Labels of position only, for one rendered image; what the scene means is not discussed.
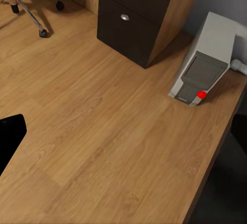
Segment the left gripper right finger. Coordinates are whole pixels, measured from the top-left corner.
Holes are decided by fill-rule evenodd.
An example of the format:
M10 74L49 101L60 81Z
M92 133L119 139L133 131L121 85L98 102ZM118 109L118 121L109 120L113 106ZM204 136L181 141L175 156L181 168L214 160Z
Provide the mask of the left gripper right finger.
M242 114L235 114L232 125L231 133L239 143L241 148L247 155L247 116Z

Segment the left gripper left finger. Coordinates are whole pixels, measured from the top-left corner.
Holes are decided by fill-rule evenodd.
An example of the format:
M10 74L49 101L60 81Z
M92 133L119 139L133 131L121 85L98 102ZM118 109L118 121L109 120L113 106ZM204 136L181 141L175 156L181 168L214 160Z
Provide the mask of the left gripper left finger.
M26 133L22 114L0 119L0 176Z

